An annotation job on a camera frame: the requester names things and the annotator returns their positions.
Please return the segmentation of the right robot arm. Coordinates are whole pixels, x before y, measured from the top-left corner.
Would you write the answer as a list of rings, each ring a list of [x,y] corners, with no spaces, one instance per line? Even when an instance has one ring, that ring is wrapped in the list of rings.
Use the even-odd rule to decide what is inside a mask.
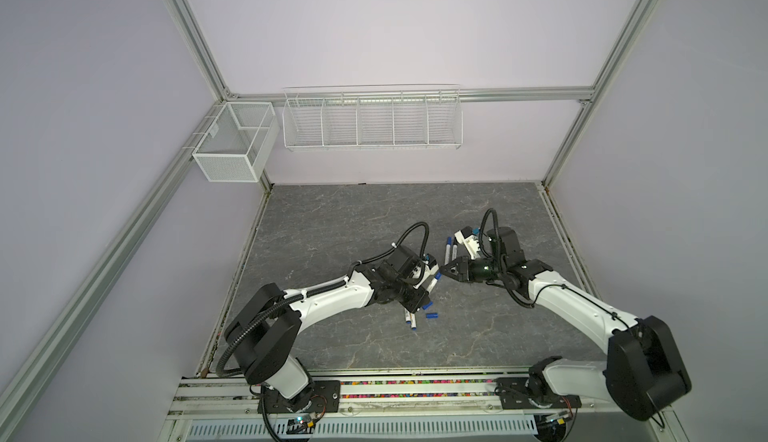
[[[537,407],[567,396],[613,402],[625,414],[647,421],[691,392],[692,381],[670,327],[656,316],[637,317],[583,291],[551,265],[527,258],[517,233],[490,208],[478,228],[454,235],[465,254],[441,273],[462,283],[502,287],[525,308],[545,308],[589,338],[600,361],[550,356],[528,371],[521,394]]]

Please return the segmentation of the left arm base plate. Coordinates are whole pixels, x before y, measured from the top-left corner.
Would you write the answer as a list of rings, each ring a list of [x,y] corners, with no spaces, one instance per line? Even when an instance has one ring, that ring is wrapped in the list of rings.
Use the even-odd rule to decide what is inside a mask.
[[[275,389],[264,388],[261,399],[269,414],[336,413],[341,400],[341,381],[314,380],[293,398],[285,398]]]

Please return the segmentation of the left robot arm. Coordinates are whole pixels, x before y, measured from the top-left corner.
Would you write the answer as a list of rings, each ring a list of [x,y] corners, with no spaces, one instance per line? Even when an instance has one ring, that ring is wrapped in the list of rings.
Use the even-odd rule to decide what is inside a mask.
[[[427,253],[429,236],[429,224],[416,222],[384,252],[352,262],[337,278],[300,289],[263,285],[223,331],[216,376],[242,376],[291,402],[312,396],[312,376],[292,355],[297,337],[350,310],[397,303],[413,317],[429,305],[439,273]]]

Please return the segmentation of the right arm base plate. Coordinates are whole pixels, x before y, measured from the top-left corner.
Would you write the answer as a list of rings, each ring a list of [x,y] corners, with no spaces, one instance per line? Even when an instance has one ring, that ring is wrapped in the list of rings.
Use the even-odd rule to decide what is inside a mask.
[[[582,407],[581,399],[578,396],[557,395],[541,379],[530,375],[497,378],[494,394],[500,399],[502,408],[505,410],[575,410]]]

